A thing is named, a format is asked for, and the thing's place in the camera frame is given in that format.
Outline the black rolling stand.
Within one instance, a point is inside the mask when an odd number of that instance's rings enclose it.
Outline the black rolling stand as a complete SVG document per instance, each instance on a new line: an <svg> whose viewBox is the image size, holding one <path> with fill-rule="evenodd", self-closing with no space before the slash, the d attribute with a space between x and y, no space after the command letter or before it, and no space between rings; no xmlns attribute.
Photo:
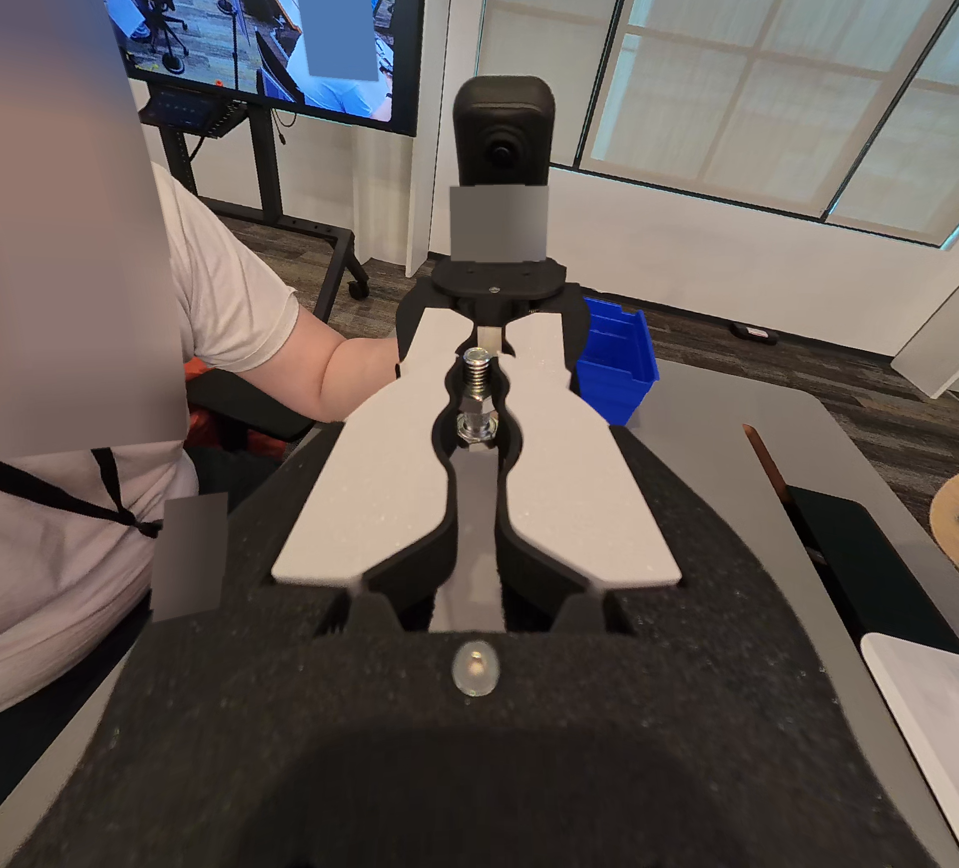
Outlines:
<svg viewBox="0 0 959 868"><path fill-rule="evenodd" d="M150 97L140 108L139 119L159 132L173 178L195 196L198 196L198 187L186 136L195 135L199 142L218 139L242 123L248 123L260 207L209 198L201 198L201 201L219 216L318 239L330 247L331 260L314 307L314 315L319 320L329 321L345 274L351 277L347 284L349 296L355 300L368 298L368 275L356 257L353 232L285 213L270 109L257 103L230 99L220 90L204 93L161 83L148 83L148 89Z"/></svg>

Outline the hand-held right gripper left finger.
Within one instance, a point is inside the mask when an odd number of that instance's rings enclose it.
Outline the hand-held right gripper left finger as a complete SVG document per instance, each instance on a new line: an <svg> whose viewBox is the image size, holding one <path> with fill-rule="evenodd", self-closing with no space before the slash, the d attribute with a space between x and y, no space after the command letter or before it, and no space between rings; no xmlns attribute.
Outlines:
<svg viewBox="0 0 959 868"><path fill-rule="evenodd" d="M347 419L274 562L279 583L360 588L442 522L448 475L433 429L453 356L427 356Z"/></svg>

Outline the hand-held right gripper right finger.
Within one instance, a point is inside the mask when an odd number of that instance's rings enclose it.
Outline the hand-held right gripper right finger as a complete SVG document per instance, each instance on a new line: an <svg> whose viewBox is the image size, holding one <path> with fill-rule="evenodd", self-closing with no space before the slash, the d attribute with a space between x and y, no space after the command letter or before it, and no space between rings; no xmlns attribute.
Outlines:
<svg viewBox="0 0 959 868"><path fill-rule="evenodd" d="M681 571L610 426L561 379L502 359L520 451L505 476L512 529L600 590L677 585Z"/></svg>

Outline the steel hex bolt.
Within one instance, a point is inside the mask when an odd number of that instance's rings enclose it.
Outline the steel hex bolt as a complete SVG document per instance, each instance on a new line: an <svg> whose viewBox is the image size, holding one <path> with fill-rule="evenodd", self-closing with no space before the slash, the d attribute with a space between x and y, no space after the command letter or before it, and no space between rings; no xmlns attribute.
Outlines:
<svg viewBox="0 0 959 868"><path fill-rule="evenodd" d="M490 396L490 364L493 356L483 347L471 347L462 355L464 377L463 394L479 398ZM457 431L460 441L467 446L492 445L498 428L497 411L485 419L471 419L460 410L457 417Z"/></svg>

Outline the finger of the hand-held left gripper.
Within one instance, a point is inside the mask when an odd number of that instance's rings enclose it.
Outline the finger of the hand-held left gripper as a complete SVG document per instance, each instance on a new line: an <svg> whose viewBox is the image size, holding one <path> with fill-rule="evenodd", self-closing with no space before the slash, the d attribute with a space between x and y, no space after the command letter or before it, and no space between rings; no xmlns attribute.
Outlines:
<svg viewBox="0 0 959 868"><path fill-rule="evenodd" d="M452 309L425 308L401 370L450 370L461 347L473 338L474 324Z"/></svg>
<svg viewBox="0 0 959 868"><path fill-rule="evenodd" d="M569 392L571 375L560 314L529 314L509 323L504 338L498 368L508 385L507 395Z"/></svg>

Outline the orange cloth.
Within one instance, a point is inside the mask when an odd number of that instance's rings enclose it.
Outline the orange cloth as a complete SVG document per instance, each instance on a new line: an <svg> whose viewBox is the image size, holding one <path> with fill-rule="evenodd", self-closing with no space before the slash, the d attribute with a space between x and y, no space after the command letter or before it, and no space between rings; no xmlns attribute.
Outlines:
<svg viewBox="0 0 959 868"><path fill-rule="evenodd" d="M197 357L184 364L189 427L185 446L261 454L281 459L286 443L270 430L283 430L284 407L239 375L214 370Z"/></svg>

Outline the white stand base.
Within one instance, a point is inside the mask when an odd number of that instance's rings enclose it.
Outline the white stand base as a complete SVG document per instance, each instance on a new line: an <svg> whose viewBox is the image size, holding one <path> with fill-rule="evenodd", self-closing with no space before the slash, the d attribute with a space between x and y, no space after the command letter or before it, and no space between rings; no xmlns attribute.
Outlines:
<svg viewBox="0 0 959 868"><path fill-rule="evenodd" d="M860 652L953 834L958 834L958 655L880 633Z"/></svg>

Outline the person's left forearm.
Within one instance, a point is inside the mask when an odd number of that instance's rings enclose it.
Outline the person's left forearm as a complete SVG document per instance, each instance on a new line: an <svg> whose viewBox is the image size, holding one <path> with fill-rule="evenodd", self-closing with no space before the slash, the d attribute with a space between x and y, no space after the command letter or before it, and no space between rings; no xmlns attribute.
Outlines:
<svg viewBox="0 0 959 868"><path fill-rule="evenodd" d="M398 342L395 337L349 339L332 353L323 373L316 419L346 419L366 400L397 378Z"/></svg>

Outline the blue plastic bin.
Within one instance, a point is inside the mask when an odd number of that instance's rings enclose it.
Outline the blue plastic bin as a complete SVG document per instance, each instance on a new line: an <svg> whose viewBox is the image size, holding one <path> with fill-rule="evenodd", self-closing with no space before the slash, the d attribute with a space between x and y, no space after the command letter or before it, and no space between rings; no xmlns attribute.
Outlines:
<svg viewBox="0 0 959 868"><path fill-rule="evenodd" d="M643 311L586 299L590 330L577 363L580 396L611 426L626 426L660 371Z"/></svg>

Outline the white framed glass window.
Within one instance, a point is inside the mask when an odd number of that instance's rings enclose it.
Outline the white framed glass window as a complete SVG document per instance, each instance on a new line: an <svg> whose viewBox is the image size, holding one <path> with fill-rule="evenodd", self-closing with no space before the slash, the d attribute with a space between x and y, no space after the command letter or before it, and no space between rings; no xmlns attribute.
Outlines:
<svg viewBox="0 0 959 868"><path fill-rule="evenodd" d="M477 68L545 80L561 168L957 242L957 0L484 0Z"/></svg>

